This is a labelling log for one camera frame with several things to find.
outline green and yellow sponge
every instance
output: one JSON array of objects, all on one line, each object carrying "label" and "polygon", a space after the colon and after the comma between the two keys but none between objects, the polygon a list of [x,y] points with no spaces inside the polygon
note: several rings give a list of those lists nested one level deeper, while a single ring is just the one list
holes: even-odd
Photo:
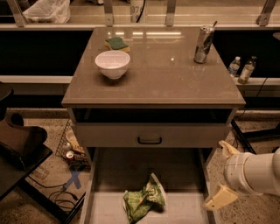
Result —
[{"label": "green and yellow sponge", "polygon": [[123,52],[130,52],[130,47],[123,42],[120,37],[108,38],[105,40],[105,46],[108,46],[110,50],[118,50]]}]

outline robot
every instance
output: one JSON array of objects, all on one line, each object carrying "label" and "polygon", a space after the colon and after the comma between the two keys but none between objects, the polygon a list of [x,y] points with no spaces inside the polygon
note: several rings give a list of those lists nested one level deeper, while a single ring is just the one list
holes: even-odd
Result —
[{"label": "robot", "polygon": [[226,184],[218,184],[205,200],[207,210],[218,210],[237,200],[239,195],[280,196],[280,148],[275,153],[255,155],[239,152],[225,141],[219,141],[219,145],[227,158],[223,173]]}]

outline metal post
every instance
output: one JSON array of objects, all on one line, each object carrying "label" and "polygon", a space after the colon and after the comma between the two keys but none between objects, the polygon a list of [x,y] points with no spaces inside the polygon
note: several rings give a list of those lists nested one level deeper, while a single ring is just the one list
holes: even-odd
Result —
[{"label": "metal post", "polygon": [[8,5],[10,7],[10,10],[13,14],[13,17],[15,18],[16,25],[18,27],[25,27],[27,22],[25,20],[23,12],[20,9],[18,1],[17,0],[7,0],[7,3],[8,3]]},{"label": "metal post", "polygon": [[267,0],[265,5],[262,8],[262,13],[258,18],[256,19],[256,23],[260,26],[265,26],[270,21],[270,15],[273,11],[273,8],[276,4],[277,0]]},{"label": "metal post", "polygon": [[173,26],[175,18],[176,0],[167,1],[166,25]]},{"label": "metal post", "polygon": [[105,11],[105,25],[113,26],[113,4],[112,0],[104,0],[104,11]]}]

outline clear plastic bottle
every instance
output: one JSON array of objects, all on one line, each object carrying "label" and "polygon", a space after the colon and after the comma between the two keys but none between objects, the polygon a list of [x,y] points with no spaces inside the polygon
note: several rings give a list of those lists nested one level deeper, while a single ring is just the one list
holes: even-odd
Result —
[{"label": "clear plastic bottle", "polygon": [[236,76],[239,67],[240,67],[240,57],[236,56],[227,69],[231,77],[234,78]]},{"label": "clear plastic bottle", "polygon": [[238,78],[238,82],[241,84],[246,84],[256,67],[256,56],[252,56],[247,60],[242,72]]}]

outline black drawer handle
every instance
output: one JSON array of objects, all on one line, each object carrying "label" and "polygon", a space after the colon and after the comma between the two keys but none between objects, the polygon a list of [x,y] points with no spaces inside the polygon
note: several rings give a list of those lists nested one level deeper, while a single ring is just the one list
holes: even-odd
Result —
[{"label": "black drawer handle", "polygon": [[163,142],[162,137],[159,137],[157,141],[153,142],[151,140],[141,140],[140,136],[137,138],[139,144],[161,144]]}]

